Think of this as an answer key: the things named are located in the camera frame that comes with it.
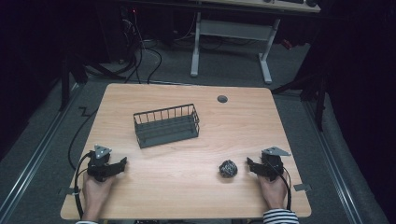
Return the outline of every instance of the striped sleeve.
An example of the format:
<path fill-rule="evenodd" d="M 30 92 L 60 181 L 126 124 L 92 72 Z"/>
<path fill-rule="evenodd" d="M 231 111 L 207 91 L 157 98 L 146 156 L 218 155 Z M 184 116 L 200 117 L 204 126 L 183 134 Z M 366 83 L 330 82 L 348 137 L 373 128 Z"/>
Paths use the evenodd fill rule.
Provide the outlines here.
<path fill-rule="evenodd" d="M 264 213 L 264 224 L 299 223 L 295 213 L 286 209 L 272 209 Z"/>

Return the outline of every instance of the round hole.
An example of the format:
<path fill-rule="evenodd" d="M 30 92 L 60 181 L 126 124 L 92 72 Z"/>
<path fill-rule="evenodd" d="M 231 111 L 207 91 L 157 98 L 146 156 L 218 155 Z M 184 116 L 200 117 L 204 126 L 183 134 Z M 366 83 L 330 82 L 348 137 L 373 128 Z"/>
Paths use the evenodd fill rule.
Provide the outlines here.
<path fill-rule="evenodd" d="M 227 101 L 228 101 L 228 98 L 227 98 L 227 96 L 225 96 L 225 95 L 220 95 L 220 96 L 218 96 L 218 101 L 220 102 L 220 103 L 226 103 Z"/>

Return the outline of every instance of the wire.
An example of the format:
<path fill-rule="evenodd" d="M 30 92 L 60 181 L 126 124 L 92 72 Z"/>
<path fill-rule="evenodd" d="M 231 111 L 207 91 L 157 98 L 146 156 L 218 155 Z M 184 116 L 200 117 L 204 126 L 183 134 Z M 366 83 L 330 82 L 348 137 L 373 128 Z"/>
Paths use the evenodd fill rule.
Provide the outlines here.
<path fill-rule="evenodd" d="M 192 27 L 194 26 L 196 15 L 197 15 L 197 13 L 195 12 L 194 16 L 192 17 L 192 23 L 191 23 L 189 31 L 183 37 L 178 38 L 178 39 L 174 39 L 174 41 L 178 41 L 178 40 L 182 40 L 182 39 L 190 38 L 190 37 L 194 36 L 194 35 L 190 35 L 190 36 L 188 36 L 188 35 L 191 33 Z"/>
<path fill-rule="evenodd" d="M 82 206 L 81 206 L 81 200 L 79 198 L 79 188 L 78 188 L 78 176 L 80 175 L 79 172 L 79 167 L 81 166 L 82 162 L 85 160 L 85 158 L 90 157 L 92 154 L 92 152 L 88 152 L 87 154 L 85 154 L 81 160 L 79 160 L 77 169 L 75 171 L 75 186 L 74 186 L 74 195 L 75 195 L 75 200 L 76 200 L 76 206 L 77 206 L 77 210 L 78 210 L 78 214 L 79 217 L 82 218 L 82 215 L 84 214 L 84 211 L 82 210 Z"/>
<path fill-rule="evenodd" d="M 125 79 L 124 83 L 127 83 L 129 81 L 129 79 L 132 77 L 132 75 L 134 74 L 134 72 L 136 72 L 136 76 L 137 76 L 137 80 L 139 80 L 139 84 L 141 84 L 140 82 L 140 77 L 137 74 L 137 68 L 140 66 L 140 64 L 142 63 L 142 59 L 143 59 L 143 53 L 142 53 L 142 49 L 140 48 L 140 59 L 139 59 L 139 63 L 136 65 L 136 67 L 134 68 L 134 71 L 132 71 L 132 73 Z"/>
<path fill-rule="evenodd" d="M 134 27 L 134 25 L 126 19 L 122 19 L 122 21 L 124 21 L 126 24 L 128 24 L 126 30 L 124 30 L 124 33 L 127 34 L 127 33 L 129 33 L 131 27 Z"/>
<path fill-rule="evenodd" d="M 161 54 L 158 51 L 156 51 L 154 49 L 147 49 L 147 50 L 151 50 L 151 51 L 157 53 L 158 56 L 160 57 L 160 61 L 158 62 L 157 67 L 155 67 L 154 70 L 148 75 L 148 84 L 149 84 L 149 80 L 151 79 L 151 76 L 155 73 L 155 71 L 157 71 L 157 69 L 160 67 L 161 63 L 163 62 L 163 57 L 161 56 Z"/>
<path fill-rule="evenodd" d="M 159 52 L 156 52 L 156 53 L 157 53 L 157 55 L 160 55 L 160 57 L 158 57 L 157 55 L 155 55 L 155 54 L 149 52 L 148 50 L 150 50 L 150 51 L 155 51 L 154 49 L 145 49 L 145 52 L 151 54 L 152 56 L 154 56 L 154 57 L 157 59 L 157 62 L 158 62 L 158 61 L 161 61 L 161 55 L 160 55 Z"/>
<path fill-rule="evenodd" d="M 286 208 L 288 210 L 290 210 L 291 209 L 291 189 L 290 189 L 291 178 L 289 175 L 289 171 L 285 167 L 283 167 L 283 169 L 286 171 L 286 173 L 288 173 L 288 177 L 289 177 L 289 184 L 288 184 L 287 181 L 285 180 L 285 178 L 283 177 L 283 175 L 280 176 L 282 178 L 283 182 L 285 183 L 286 187 L 288 188 L 288 204 L 286 205 Z"/>
<path fill-rule="evenodd" d="M 96 114 L 96 112 L 98 111 L 99 108 L 95 109 L 85 120 L 84 122 L 79 126 L 77 132 L 75 133 L 75 135 L 73 136 L 72 141 L 70 142 L 69 145 L 69 149 L 67 150 L 67 159 L 69 160 L 69 164 L 70 166 L 73 168 L 73 170 L 76 170 L 76 166 L 73 164 L 72 159 L 71 159 L 71 150 L 72 150 L 72 146 L 74 144 L 74 142 L 76 141 L 76 138 L 79 134 L 79 132 L 82 130 L 82 127 L 84 127 L 84 125 L 88 122 L 88 120 L 94 115 Z"/>
<path fill-rule="evenodd" d="M 80 171 L 79 173 L 78 173 L 78 177 L 82 174 L 82 173 L 84 173 L 84 171 L 87 171 L 88 170 L 88 168 L 85 168 L 85 169 L 83 169 L 82 171 Z"/>
<path fill-rule="evenodd" d="M 145 43 L 144 43 L 143 38 L 142 38 L 142 35 L 140 34 L 139 27 L 137 26 L 137 17 L 136 17 L 135 9 L 134 9 L 134 26 L 136 27 L 136 31 L 139 34 L 140 42 L 142 43 L 143 49 L 146 49 L 145 48 Z"/>

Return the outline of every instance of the metal bracket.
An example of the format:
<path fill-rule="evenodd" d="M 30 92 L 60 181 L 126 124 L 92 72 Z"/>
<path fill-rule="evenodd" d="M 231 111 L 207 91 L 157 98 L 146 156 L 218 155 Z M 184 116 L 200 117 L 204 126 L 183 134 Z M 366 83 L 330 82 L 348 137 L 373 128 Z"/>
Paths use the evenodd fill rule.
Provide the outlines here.
<path fill-rule="evenodd" d="M 110 153 L 112 150 L 108 147 L 101 147 L 99 145 L 95 145 L 95 157 L 96 159 L 101 159 L 108 153 Z"/>
<path fill-rule="evenodd" d="M 312 190 L 311 186 L 306 184 L 294 185 L 294 189 L 296 191 L 304 190 L 305 192 Z"/>
<path fill-rule="evenodd" d="M 262 153 L 272 156 L 291 156 L 289 152 L 282 150 L 279 147 L 269 147 L 267 149 L 263 149 Z"/>
<path fill-rule="evenodd" d="M 72 188 L 60 188 L 58 190 L 58 195 L 60 196 L 66 196 L 66 195 L 75 195 L 76 193 L 74 192 L 74 189 Z"/>

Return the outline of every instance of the white desk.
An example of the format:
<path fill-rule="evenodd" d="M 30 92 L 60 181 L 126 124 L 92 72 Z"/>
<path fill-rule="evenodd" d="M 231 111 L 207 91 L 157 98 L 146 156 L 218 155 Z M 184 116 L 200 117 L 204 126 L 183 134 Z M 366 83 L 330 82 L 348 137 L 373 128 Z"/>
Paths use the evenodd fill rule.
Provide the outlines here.
<path fill-rule="evenodd" d="M 320 8 L 309 7 L 306 3 L 295 4 L 289 2 L 276 1 L 274 3 L 265 3 L 262 0 L 202 0 L 201 2 L 218 3 L 218 4 L 230 4 L 238 5 L 244 7 L 264 7 L 270 9 L 279 10 L 293 10 L 300 12 L 315 12 L 319 13 Z M 272 83 L 271 74 L 268 69 L 267 57 L 270 52 L 271 46 L 274 42 L 276 36 L 276 31 L 280 19 L 276 19 L 272 26 L 264 25 L 254 25 L 246 23 L 237 22 L 227 22 L 227 21 L 212 21 L 212 20 L 202 20 L 201 13 L 197 13 L 196 29 L 195 29 L 195 46 L 192 53 L 191 62 L 191 76 L 197 77 L 199 70 L 199 45 L 201 35 L 217 35 L 233 38 L 242 39 L 253 39 L 266 41 L 265 48 L 262 53 L 259 54 L 259 61 L 262 67 L 262 75 L 264 81 L 267 84 Z"/>

